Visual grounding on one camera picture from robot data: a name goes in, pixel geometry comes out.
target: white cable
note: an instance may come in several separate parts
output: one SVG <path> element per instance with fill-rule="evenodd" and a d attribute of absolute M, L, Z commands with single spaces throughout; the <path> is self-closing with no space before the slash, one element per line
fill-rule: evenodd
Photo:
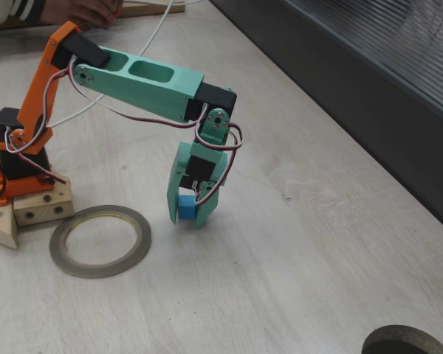
<path fill-rule="evenodd" d="M 164 22 L 164 20 L 168 17 L 169 12 L 171 11 L 172 5 L 174 4 L 174 0 L 171 0 L 171 2 L 169 2 L 168 8 L 165 10 L 164 15 L 162 15 L 161 20 L 159 21 L 156 29 L 153 32 L 153 35 L 149 38 L 148 42 L 146 42 L 145 46 L 142 48 L 142 50 L 140 51 L 140 53 L 138 54 L 139 56 L 142 56 L 146 50 L 148 50 L 148 47 L 150 46 L 150 44 L 152 43 L 152 41 L 154 40 L 154 38 L 156 37 L 157 33 L 159 32 L 159 30 L 161 29 L 162 23 Z M 80 116 L 81 114 L 87 112 L 90 108 L 92 108 L 94 105 L 96 105 L 97 103 L 100 102 L 100 100 L 102 98 L 104 98 L 105 95 L 101 94 L 99 97 L 97 97 L 97 99 L 93 100 L 94 102 L 90 103 L 89 105 L 87 105 L 86 107 L 82 108 L 79 112 L 75 112 L 74 114 L 72 114 L 71 116 L 68 116 L 67 118 L 64 118 L 62 120 L 60 120 L 59 122 L 53 123 L 48 125 L 48 128 L 55 128 L 61 124 L 64 124 L 65 122 L 70 121 L 71 119 L 74 119 L 75 117 Z"/>
<path fill-rule="evenodd" d="M 235 140 L 235 145 L 237 144 L 237 138 L 235 136 L 235 134 L 231 131 L 230 134 L 233 136 L 234 140 Z M 215 185 L 213 186 L 212 190 L 201 200 L 197 200 L 197 192 L 196 192 L 196 200 L 195 200 L 195 205 L 199 206 L 199 205 L 203 205 L 205 204 L 210 198 L 213 197 L 213 195 L 216 193 L 217 190 L 219 190 L 219 188 L 222 186 L 223 182 L 225 179 L 227 179 L 228 173 L 231 170 L 231 167 L 233 166 L 233 162 L 235 161 L 235 156 L 236 156 L 236 150 L 233 150 L 231 152 L 231 156 L 230 156 L 230 160 L 228 161 L 227 166 L 225 167 L 222 175 L 220 176 L 220 179 L 215 183 Z"/>
<path fill-rule="evenodd" d="M 213 149 L 213 150 L 238 150 L 244 143 L 244 137 L 243 137 L 243 132 L 241 131 L 239 125 L 235 124 L 235 123 L 228 123 L 229 127 L 233 127 L 235 128 L 240 135 L 240 140 L 238 144 L 234 144 L 234 145 L 228 145 L 228 146 L 221 146 L 221 145 L 215 145 L 215 144 L 211 144 L 209 142 L 206 142 L 205 140 L 203 140 L 203 138 L 200 136 L 199 134 L 199 128 L 200 128 L 200 123 L 202 122 L 203 119 L 199 119 L 197 120 L 197 123 L 195 125 L 195 137 L 197 138 L 197 140 L 204 145 L 207 148 Z"/>
<path fill-rule="evenodd" d="M 34 137 L 28 142 L 25 146 L 20 147 L 18 150 L 10 150 L 7 142 L 5 141 L 5 147 L 7 148 L 7 151 L 9 153 L 20 153 L 21 151 L 25 151 L 27 148 L 29 148 L 31 145 L 35 143 L 35 141 L 41 136 L 43 133 L 43 129 L 46 127 L 46 120 L 47 120 L 47 93 L 49 91 L 49 87 L 51 87 L 51 84 L 54 82 L 55 78 L 62 75 L 64 72 L 67 72 L 67 68 L 60 70 L 59 72 L 56 72 L 49 81 L 47 82 L 46 88 L 44 89 L 43 94 L 43 119 L 41 120 L 41 125 L 39 126 L 38 132 L 34 135 Z"/>
<path fill-rule="evenodd" d="M 7 151 L 11 152 L 10 150 L 8 150 L 8 135 L 11 132 L 10 127 L 7 127 L 7 129 L 5 130 L 5 145 L 7 146 Z M 31 164 L 32 166 L 36 167 L 38 170 L 44 172 L 45 174 L 47 174 L 50 177 L 53 177 L 56 181 L 61 182 L 62 184 L 66 184 L 66 180 L 62 179 L 60 176 L 56 175 L 55 173 L 52 173 L 49 170 L 46 170 L 44 167 L 40 166 L 39 164 L 35 163 L 34 161 L 28 159 L 25 155 L 23 155 L 22 153 L 18 153 L 18 156 L 20 159 L 24 160 L 25 162 L 27 162 L 28 164 Z"/>

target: person's hand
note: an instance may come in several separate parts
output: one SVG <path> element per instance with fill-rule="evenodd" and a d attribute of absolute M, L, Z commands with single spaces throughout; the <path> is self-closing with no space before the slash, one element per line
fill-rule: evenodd
<path fill-rule="evenodd" d="M 84 29 L 88 24 L 108 28 L 122 6 L 123 0 L 46 0 L 41 21 L 46 24 L 72 21 Z"/>

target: wood mount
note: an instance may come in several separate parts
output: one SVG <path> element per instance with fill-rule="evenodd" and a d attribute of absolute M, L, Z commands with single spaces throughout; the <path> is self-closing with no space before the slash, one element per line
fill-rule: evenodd
<path fill-rule="evenodd" d="M 18 248 L 20 226 L 45 223 L 74 215 L 71 184 L 56 182 L 55 189 L 15 197 L 0 206 L 0 244 Z"/>

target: tape roll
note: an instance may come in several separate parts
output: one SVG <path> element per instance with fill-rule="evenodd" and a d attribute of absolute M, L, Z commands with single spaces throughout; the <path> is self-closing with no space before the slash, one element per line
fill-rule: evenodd
<path fill-rule="evenodd" d="M 134 227 L 137 240 L 131 250 L 117 260 L 101 265 L 84 264 L 73 260 L 66 248 L 69 233 L 84 221 L 108 216 L 123 219 Z M 94 206 L 77 212 L 56 228 L 49 242 L 49 252 L 56 266 L 64 273 L 80 278 L 105 278 L 122 273 L 138 264 L 146 256 L 150 247 L 151 227 L 148 221 L 140 213 L 116 205 Z"/>

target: striped sleeve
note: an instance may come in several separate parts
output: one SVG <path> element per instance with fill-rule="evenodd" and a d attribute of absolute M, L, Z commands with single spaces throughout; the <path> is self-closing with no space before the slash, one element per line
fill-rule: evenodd
<path fill-rule="evenodd" d="M 10 15 L 28 24 L 37 24 L 43 12 L 45 0 L 13 0 Z"/>

